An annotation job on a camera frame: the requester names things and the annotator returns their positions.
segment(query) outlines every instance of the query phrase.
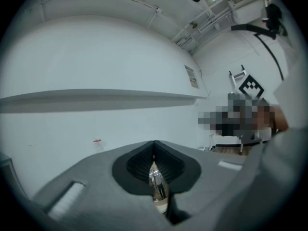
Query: shelf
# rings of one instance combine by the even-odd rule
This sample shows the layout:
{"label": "shelf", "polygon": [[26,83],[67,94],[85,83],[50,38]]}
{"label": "shelf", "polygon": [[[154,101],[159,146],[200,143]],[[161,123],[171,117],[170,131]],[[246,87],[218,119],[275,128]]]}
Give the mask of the shelf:
{"label": "shelf", "polygon": [[57,98],[57,97],[72,97],[72,96],[140,96],[140,97],[170,97],[170,98],[185,98],[185,99],[205,99],[204,96],[192,96],[184,94],[140,91],[140,90],[115,90],[115,89],[73,89],[73,90],[51,90],[40,91],[27,94],[21,94],[6,98],[1,98],[0,103],[24,101],[37,98]]}

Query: metal object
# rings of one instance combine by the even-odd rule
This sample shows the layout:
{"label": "metal object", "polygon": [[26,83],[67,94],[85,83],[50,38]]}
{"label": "metal object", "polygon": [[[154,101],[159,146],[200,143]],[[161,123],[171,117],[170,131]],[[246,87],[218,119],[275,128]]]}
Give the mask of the metal object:
{"label": "metal object", "polygon": [[242,136],[241,136],[241,149],[240,149],[240,155],[243,155],[243,143],[242,143]]}
{"label": "metal object", "polygon": [[[200,14],[198,14],[196,17],[194,17],[191,21],[196,21],[199,17],[201,17],[202,15],[204,15],[205,13],[207,13],[209,10],[211,10],[213,7],[215,7],[216,5],[220,4],[221,2],[223,2],[224,0],[218,0],[216,1],[213,5],[209,6],[206,10],[202,11]],[[173,42],[175,39],[178,38],[179,35],[181,35],[182,32],[186,31],[186,29],[190,26],[190,22],[186,24],[186,26],[184,28],[181,29],[181,31],[173,37],[173,39],[171,40],[171,42]]]}
{"label": "metal object", "polygon": [[159,172],[155,163],[153,163],[150,174],[149,174],[149,184],[154,188],[154,201],[161,201],[168,198],[168,184],[164,180],[162,174]]}
{"label": "metal object", "polygon": [[19,179],[16,175],[12,159],[0,152],[0,175],[4,177],[5,182],[14,193],[20,193],[28,198]]}
{"label": "metal object", "polygon": [[227,8],[223,10],[221,13],[216,15],[214,18],[211,18],[209,22],[205,23],[205,25],[202,25],[203,29],[197,28],[199,33],[204,33],[206,32],[209,28],[213,27],[216,23],[224,19],[227,15],[231,14],[232,10],[230,8]]}
{"label": "metal object", "polygon": [[[147,166],[146,168],[150,171],[151,166],[142,163],[146,158],[149,159],[146,155],[149,155],[150,151],[147,149],[150,147],[142,149],[142,146],[148,143],[146,141],[94,154],[81,160],[47,183],[31,202],[28,201],[27,205],[23,205],[46,230],[198,231],[202,227],[205,230],[214,231],[218,230],[217,227],[221,227],[221,230],[237,231],[243,226],[239,221],[232,222],[234,220],[249,221],[245,223],[245,227],[249,229],[280,211],[282,204],[296,190],[303,169],[307,165],[307,133],[307,129],[290,128],[283,134],[275,136],[266,148],[261,144],[257,145],[247,158],[234,157],[230,154],[206,153],[159,141],[160,144],[177,151],[178,155],[194,157],[202,167],[200,176],[190,189],[169,195],[170,205],[165,216],[154,208],[149,195],[137,195],[125,191],[115,181],[110,170],[116,160],[137,149],[139,153],[144,152],[143,157],[139,157],[140,159],[136,161],[137,165]],[[277,159],[281,159],[280,163],[273,164],[272,162]],[[238,168],[242,166],[242,169],[238,171],[221,168],[220,161],[238,165]],[[186,169],[191,166],[191,164],[185,164]],[[282,177],[281,174],[277,175],[277,172],[282,172],[285,168],[289,168],[291,172],[287,179],[283,174]],[[127,171],[119,171],[119,174],[124,173],[128,177],[131,175]],[[149,180],[148,175],[149,172],[145,175],[146,188],[150,188],[146,184]],[[44,211],[52,208],[68,186],[77,179],[84,184],[84,191],[75,200],[72,208],[65,212],[63,219],[59,222],[49,222],[50,218]],[[139,182],[137,178],[130,183],[136,182]],[[185,182],[178,181],[178,184],[185,184]],[[238,196],[243,192],[247,194],[239,199]],[[172,217],[166,219],[168,211],[176,215],[178,210],[180,214],[187,213],[185,216],[190,218],[184,221],[182,219],[173,221]]]}
{"label": "metal object", "polygon": [[239,74],[233,76],[233,74],[231,73],[231,71],[229,71],[229,73],[230,73],[230,76],[231,76],[231,78],[232,78],[232,80],[233,80],[233,82],[234,82],[235,87],[236,87],[235,78],[240,77],[240,76],[245,76],[245,75],[247,75],[247,72],[246,72],[246,70],[245,70],[245,68],[244,68],[243,65],[242,65],[242,72],[240,72]]}
{"label": "metal object", "polygon": [[163,13],[163,11],[162,11],[162,9],[161,8],[156,8],[156,10],[155,10],[155,12],[154,12],[154,14],[151,16],[151,18],[148,20],[148,22],[146,23],[146,25],[145,25],[145,27],[146,28],[148,28],[150,25],[151,25],[151,23],[152,23],[152,21],[154,20],[154,18],[156,17],[156,15],[158,14],[158,13]]}

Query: white surface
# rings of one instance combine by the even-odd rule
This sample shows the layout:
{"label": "white surface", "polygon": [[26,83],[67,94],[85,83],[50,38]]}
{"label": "white surface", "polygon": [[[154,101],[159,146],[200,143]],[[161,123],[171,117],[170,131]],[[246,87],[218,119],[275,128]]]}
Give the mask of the white surface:
{"label": "white surface", "polygon": [[[209,19],[209,16],[214,15],[212,11],[209,11],[210,14],[206,13],[209,6],[215,3],[213,11],[216,14],[228,7],[226,2],[219,1],[221,0],[215,2],[213,0],[200,2],[192,0],[26,0],[12,20],[13,27],[7,34],[6,40],[10,41],[11,38],[22,35],[39,23],[72,15],[110,16],[145,27],[156,7],[159,7],[162,13],[156,15],[149,29],[169,40],[175,37],[173,42],[178,42],[181,39],[186,40],[193,33],[189,28],[189,22],[197,20],[201,25]],[[221,21],[220,25],[216,24],[215,27],[217,30],[225,28],[224,22]],[[184,49],[187,51],[195,49],[204,42],[204,38],[211,38],[213,33],[217,32],[210,30],[205,33],[207,36],[199,39],[197,39],[198,34],[194,35],[196,40],[187,42]]]}
{"label": "white surface", "polygon": [[308,126],[308,60],[303,55],[299,58],[293,62],[289,77],[275,91],[290,128]]}
{"label": "white surface", "polygon": [[[265,43],[276,56],[282,73],[286,78],[288,75],[287,63],[284,52],[275,40],[266,36],[262,37]],[[273,92],[281,83],[279,70],[268,51],[261,42],[247,32],[226,32],[214,38],[208,44],[201,47],[193,58],[200,66],[203,80],[210,94],[210,100],[198,101],[198,111],[215,111],[216,106],[227,105],[227,93],[234,91],[234,83],[229,71],[236,75],[242,71],[244,66],[248,74],[258,79],[265,88],[264,98],[271,104],[278,104]],[[203,132],[199,125],[199,141],[208,146],[209,132]],[[269,130],[262,132],[263,140],[269,138]],[[214,144],[237,144],[237,137],[213,136]]]}
{"label": "white surface", "polygon": [[265,7],[264,0],[257,0],[233,11],[233,18],[237,24],[246,24],[261,17],[261,10]]}
{"label": "white surface", "polygon": [[2,112],[1,152],[13,159],[29,199],[48,181],[95,153],[149,140],[198,147],[197,110],[191,100],[27,101],[3,107]]}
{"label": "white surface", "polygon": [[[200,89],[191,87],[184,65],[194,70]],[[7,49],[0,68],[0,98],[71,89],[205,96],[187,52],[135,24],[102,16],[40,25]]]}

